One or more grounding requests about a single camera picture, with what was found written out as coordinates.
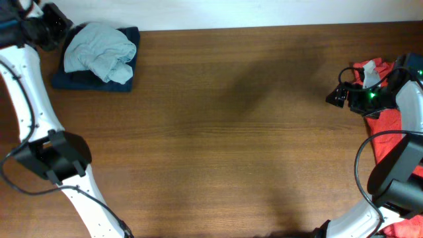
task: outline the white wall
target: white wall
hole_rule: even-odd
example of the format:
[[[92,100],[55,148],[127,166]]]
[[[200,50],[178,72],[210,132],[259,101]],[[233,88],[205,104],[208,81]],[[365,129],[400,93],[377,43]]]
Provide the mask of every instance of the white wall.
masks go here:
[[[50,0],[75,24],[180,30],[422,20],[421,0]]]

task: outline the gray cloth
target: gray cloth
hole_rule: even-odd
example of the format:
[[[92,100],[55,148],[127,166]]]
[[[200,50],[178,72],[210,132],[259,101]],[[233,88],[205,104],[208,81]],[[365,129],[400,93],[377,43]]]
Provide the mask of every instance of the gray cloth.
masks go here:
[[[91,70],[104,82],[125,84],[132,78],[127,65],[137,51],[134,43],[118,30],[100,23],[90,23],[67,47],[64,57],[66,73]]]

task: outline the folded cloth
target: folded cloth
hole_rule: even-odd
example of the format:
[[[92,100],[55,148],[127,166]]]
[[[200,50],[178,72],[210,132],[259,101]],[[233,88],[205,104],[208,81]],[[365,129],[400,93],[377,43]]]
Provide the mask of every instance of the folded cloth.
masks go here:
[[[375,70],[379,72],[382,79],[393,69],[393,63],[383,63],[381,58],[373,59],[376,64]],[[362,63],[355,63],[354,67],[363,67],[368,61]],[[355,72],[356,83],[363,84],[359,73]],[[384,110],[381,112],[379,119],[366,118],[366,122],[370,127],[371,134],[386,130],[401,130],[401,113],[396,109]],[[372,141],[375,153],[376,163],[388,154],[394,146],[401,141],[402,135],[391,134],[388,136],[379,136]],[[423,168],[417,167],[414,174],[423,177]],[[410,220],[395,223],[386,227],[383,232],[388,237],[395,238],[421,238],[423,237],[423,216],[415,216]]]
[[[89,23],[72,40],[65,53],[65,72],[90,69],[105,83],[125,84],[132,75],[137,48],[124,34],[101,23]]]
[[[112,92],[130,92],[132,90],[132,82],[134,77],[126,81],[124,85],[109,81],[103,82],[98,78],[92,71],[76,71],[72,73],[66,73],[63,66],[63,59],[67,47],[70,45],[72,39],[85,27],[85,25],[79,25],[71,29],[63,43],[63,50],[61,53],[60,64],[58,72],[52,78],[52,87],[54,89],[71,89],[71,90],[98,90],[98,91],[112,91]],[[120,28],[118,29],[126,38],[139,46],[139,30],[137,27]],[[135,72],[135,66],[137,64],[137,53],[135,53],[132,61],[128,63],[132,67],[132,71]]]

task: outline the table surface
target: table surface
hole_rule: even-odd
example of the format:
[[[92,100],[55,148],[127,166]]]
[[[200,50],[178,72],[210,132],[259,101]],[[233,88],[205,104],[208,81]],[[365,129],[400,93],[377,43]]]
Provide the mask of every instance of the table surface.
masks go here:
[[[40,57],[60,122],[86,139],[100,191],[136,237],[252,237],[311,231],[361,199],[364,120],[325,97],[352,62],[421,54],[422,41],[421,22],[142,32],[131,93],[53,90],[60,52]],[[6,153],[18,130],[4,85],[0,101]],[[373,166],[368,147],[364,184]],[[14,161],[5,170],[51,187]],[[0,237],[89,236],[62,193],[0,191]]]

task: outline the red fabric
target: red fabric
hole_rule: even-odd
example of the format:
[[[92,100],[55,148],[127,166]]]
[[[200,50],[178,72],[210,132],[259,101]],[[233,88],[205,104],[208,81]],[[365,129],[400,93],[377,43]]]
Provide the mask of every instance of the red fabric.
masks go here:
[[[386,76],[392,68],[393,63],[383,63],[381,58],[373,59],[376,64],[376,71],[379,72],[381,78]],[[368,61],[363,63],[355,63],[354,67],[363,67]],[[360,77],[355,72],[357,83],[362,84]],[[383,132],[385,130],[401,130],[401,113],[398,110],[385,110],[381,113],[379,119],[366,118],[370,127],[371,134]],[[385,156],[398,144],[402,135],[392,134],[388,136],[379,136],[372,141],[375,152],[376,163],[379,163]],[[423,168],[417,167],[414,174],[423,177]],[[388,237],[395,238],[422,238],[423,237],[423,216],[415,216],[410,220],[395,223],[386,227],[383,232]]]

